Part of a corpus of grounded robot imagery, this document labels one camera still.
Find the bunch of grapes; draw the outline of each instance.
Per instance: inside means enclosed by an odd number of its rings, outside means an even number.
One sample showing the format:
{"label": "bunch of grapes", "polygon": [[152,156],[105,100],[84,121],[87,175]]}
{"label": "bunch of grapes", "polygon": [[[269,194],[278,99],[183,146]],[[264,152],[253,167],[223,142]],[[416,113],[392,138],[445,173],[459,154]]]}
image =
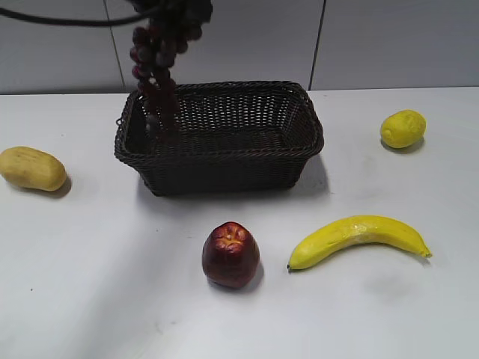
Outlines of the bunch of grapes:
{"label": "bunch of grapes", "polygon": [[166,132],[177,129],[174,115],[180,111],[180,105],[174,95],[176,83],[169,69],[177,54],[186,52],[189,41],[201,38],[201,26],[210,21],[213,6],[210,0],[128,1],[139,13],[160,6],[159,12],[149,19],[148,27],[134,30],[135,45],[129,51],[136,62],[132,74],[146,99],[146,130],[155,138],[160,129]]}

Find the apple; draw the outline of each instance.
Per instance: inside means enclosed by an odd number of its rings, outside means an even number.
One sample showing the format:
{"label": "apple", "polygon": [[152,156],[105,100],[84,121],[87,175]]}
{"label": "apple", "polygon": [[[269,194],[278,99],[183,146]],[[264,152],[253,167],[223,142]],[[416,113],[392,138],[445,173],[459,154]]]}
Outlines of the apple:
{"label": "apple", "polygon": [[260,250],[241,224],[227,222],[214,229],[203,246],[203,272],[212,282],[239,289],[253,279]]}

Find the woven texture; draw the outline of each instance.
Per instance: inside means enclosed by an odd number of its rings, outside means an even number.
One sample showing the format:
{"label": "woven texture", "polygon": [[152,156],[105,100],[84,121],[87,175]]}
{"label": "woven texture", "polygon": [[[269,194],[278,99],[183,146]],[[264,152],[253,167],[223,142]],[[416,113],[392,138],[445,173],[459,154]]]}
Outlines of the woven texture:
{"label": "woven texture", "polygon": [[138,92],[118,120],[115,156],[155,195],[290,188],[323,148],[323,129],[298,84],[181,85],[176,93],[174,138],[148,138]]}

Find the plastic fruit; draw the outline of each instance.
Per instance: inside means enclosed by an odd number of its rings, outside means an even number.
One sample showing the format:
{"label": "plastic fruit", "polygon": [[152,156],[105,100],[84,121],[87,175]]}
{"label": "plastic fruit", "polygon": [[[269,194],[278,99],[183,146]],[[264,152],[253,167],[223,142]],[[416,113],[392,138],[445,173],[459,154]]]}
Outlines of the plastic fruit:
{"label": "plastic fruit", "polygon": [[407,224],[378,215],[357,215],[332,222],[306,237],[295,248],[288,268],[306,269],[340,249],[363,243],[383,243],[423,258],[432,256],[421,235]]}
{"label": "plastic fruit", "polygon": [[256,273],[260,251],[241,224],[227,222],[216,228],[203,246],[203,271],[212,282],[239,289]]}
{"label": "plastic fruit", "polygon": [[30,147],[12,147],[3,151],[0,174],[13,185],[43,191],[56,191],[67,179],[60,161]]}
{"label": "plastic fruit", "polygon": [[381,139],[392,148],[411,146],[422,139],[426,119],[416,111],[403,110],[385,119],[381,126]]}

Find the potato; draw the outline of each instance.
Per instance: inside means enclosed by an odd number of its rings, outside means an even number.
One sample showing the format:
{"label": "potato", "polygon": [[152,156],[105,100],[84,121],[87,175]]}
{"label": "potato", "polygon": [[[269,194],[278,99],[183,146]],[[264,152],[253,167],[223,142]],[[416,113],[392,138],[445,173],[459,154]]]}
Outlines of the potato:
{"label": "potato", "polygon": [[56,191],[67,179],[60,161],[30,147],[12,147],[3,151],[0,174],[13,185],[43,191]]}

